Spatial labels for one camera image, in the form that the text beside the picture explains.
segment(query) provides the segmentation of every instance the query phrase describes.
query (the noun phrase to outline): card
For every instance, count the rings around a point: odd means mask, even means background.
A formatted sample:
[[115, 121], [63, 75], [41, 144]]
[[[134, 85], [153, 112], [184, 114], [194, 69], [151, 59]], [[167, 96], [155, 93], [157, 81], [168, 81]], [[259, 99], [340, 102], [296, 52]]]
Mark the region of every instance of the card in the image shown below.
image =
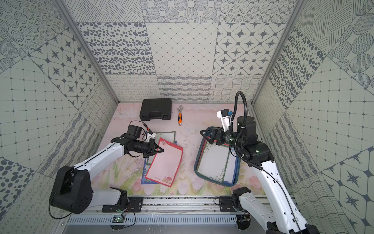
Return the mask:
[[[154, 132], [154, 133], [156, 133], [156, 138], [155, 138], [156, 143], [158, 143], [160, 141], [160, 137], [162, 137], [167, 141], [174, 142], [175, 144], [177, 144], [177, 142], [175, 141], [175, 131], [173, 131], [173, 132]], [[154, 159], [154, 156], [150, 156], [149, 158], [146, 158], [144, 160], [143, 173], [142, 173], [142, 177], [141, 177], [141, 184], [142, 185], [156, 184], [156, 182], [151, 181], [151, 180], [147, 180], [145, 178], [145, 175], [147, 174], [147, 172], [149, 170], [149, 167], [152, 164], [153, 159]]]
[[171, 187], [182, 161], [183, 148], [162, 138], [159, 146], [164, 149], [164, 152], [154, 156], [145, 178]]

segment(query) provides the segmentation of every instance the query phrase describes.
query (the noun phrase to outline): black tool case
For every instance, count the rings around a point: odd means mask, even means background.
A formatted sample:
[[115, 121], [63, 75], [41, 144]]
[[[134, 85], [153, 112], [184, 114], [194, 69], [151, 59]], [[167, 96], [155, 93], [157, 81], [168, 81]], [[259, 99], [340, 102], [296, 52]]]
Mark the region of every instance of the black tool case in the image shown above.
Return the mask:
[[139, 117], [142, 121], [149, 121], [151, 119], [171, 119], [171, 99], [144, 99], [141, 105]]

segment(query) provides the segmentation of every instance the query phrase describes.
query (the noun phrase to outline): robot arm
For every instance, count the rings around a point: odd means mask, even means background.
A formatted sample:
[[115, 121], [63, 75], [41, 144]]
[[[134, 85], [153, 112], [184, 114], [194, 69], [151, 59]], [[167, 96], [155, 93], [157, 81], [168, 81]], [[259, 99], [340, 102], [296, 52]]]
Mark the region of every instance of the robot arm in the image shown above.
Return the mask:
[[[239, 95], [243, 99], [244, 116], [237, 118], [239, 132], [236, 133], [233, 132], [233, 119]], [[233, 191], [234, 208], [248, 211], [266, 230], [267, 234], [319, 234], [315, 226], [308, 225], [293, 203], [279, 175], [270, 149], [266, 144], [258, 141], [256, 123], [252, 117], [246, 116], [248, 107], [241, 91], [236, 93], [235, 104], [232, 114], [227, 109], [217, 112], [217, 117], [221, 119], [223, 127], [202, 130], [200, 134], [210, 144], [216, 141], [217, 145], [228, 144], [234, 147], [236, 153], [234, 156], [240, 157], [249, 167], [254, 168], [273, 211], [259, 202], [247, 187]]]
[[113, 206], [124, 210], [127, 206], [126, 191], [110, 188], [93, 191], [91, 180], [109, 164], [130, 151], [143, 153], [143, 158], [162, 153], [164, 150], [154, 140], [155, 134], [147, 131], [146, 140], [137, 140], [142, 128], [129, 125], [127, 133], [111, 140], [103, 150], [72, 167], [63, 166], [57, 172], [49, 204], [63, 210], [80, 214], [92, 206]]

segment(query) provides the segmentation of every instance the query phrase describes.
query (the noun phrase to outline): patterned wall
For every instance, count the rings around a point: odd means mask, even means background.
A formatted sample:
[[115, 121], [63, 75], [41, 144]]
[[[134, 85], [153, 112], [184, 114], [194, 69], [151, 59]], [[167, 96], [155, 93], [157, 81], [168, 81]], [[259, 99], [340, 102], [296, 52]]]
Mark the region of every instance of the patterned wall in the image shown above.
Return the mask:
[[254, 96], [296, 1], [65, 3], [120, 101], [233, 102]]
[[373, 13], [372, 0], [308, 0], [255, 103], [289, 192], [321, 233], [374, 231]]
[[51, 1], [0, 5], [0, 233], [49, 233], [57, 170], [96, 151], [117, 104]]

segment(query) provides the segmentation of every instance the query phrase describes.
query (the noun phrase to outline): mounting plate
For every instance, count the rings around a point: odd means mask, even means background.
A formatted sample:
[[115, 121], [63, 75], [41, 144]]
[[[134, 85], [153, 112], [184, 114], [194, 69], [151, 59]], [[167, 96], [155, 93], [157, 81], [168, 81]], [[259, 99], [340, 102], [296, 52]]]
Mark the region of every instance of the mounting plate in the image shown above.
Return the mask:
[[237, 212], [234, 209], [234, 203], [231, 197], [218, 197], [220, 201], [220, 211], [221, 212]]
[[[143, 197], [127, 197], [127, 199], [128, 199], [128, 205], [130, 206], [130, 209], [133, 210], [135, 213], [140, 212], [143, 206]], [[111, 208], [110, 206], [103, 206], [101, 212], [103, 213], [116, 212], [115, 210], [110, 209], [110, 208]]]

